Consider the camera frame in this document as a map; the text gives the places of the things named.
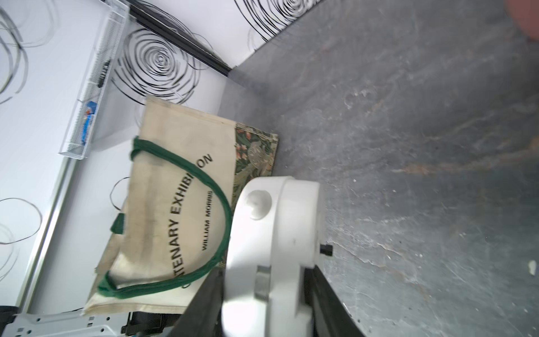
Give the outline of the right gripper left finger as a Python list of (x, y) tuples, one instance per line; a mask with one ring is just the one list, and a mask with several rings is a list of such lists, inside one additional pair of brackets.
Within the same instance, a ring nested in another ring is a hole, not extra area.
[(221, 322), (223, 305), (225, 270), (214, 268), (185, 312), (180, 316), (172, 330), (171, 336), (224, 336)]

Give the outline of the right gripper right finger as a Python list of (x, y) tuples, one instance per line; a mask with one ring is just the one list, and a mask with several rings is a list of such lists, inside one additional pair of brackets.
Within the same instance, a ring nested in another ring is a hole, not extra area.
[(305, 269), (304, 299), (313, 312), (313, 336), (365, 337), (318, 266)]

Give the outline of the white square clock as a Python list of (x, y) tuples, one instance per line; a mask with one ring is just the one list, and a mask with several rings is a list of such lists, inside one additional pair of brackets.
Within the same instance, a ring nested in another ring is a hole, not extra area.
[(225, 267), (225, 336), (313, 336), (304, 273), (321, 255), (324, 190), (290, 176), (255, 178), (239, 196)]

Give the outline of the cream canvas tote bag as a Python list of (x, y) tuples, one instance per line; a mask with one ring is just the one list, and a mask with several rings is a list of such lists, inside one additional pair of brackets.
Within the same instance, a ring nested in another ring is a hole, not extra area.
[(274, 133), (148, 97), (84, 314), (183, 313), (224, 264), (241, 191), (271, 175), (278, 144)]

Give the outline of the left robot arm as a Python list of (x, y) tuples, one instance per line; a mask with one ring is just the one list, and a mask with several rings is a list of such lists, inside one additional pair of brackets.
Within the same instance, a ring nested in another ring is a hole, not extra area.
[(54, 315), (22, 314), (1, 306), (2, 336), (165, 336), (179, 315), (119, 313), (84, 315), (81, 309)]

